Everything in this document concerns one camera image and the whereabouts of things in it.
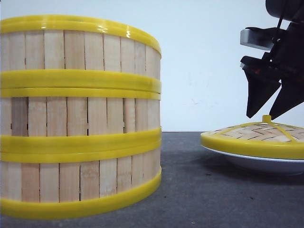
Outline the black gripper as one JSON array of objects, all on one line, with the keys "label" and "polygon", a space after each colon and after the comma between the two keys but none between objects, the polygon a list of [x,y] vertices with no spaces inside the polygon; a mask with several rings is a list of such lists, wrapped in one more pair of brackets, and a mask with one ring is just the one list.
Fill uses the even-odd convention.
[{"label": "black gripper", "polygon": [[287,29],[277,29],[274,46],[265,50],[261,59],[249,56],[241,59],[248,81],[246,114],[249,118],[278,90],[279,79],[282,79],[282,88],[269,112],[272,119],[304,102],[304,26],[291,22]]}]

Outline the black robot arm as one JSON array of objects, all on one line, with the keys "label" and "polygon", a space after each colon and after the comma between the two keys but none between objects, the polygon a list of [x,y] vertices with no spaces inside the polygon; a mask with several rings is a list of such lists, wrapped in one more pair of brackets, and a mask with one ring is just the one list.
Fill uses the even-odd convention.
[{"label": "black robot arm", "polygon": [[304,2],[267,0],[266,10],[278,25],[240,32],[241,45],[265,51],[262,58],[242,57],[240,66],[248,81],[247,117],[279,91],[269,112],[276,119],[304,101]]}]

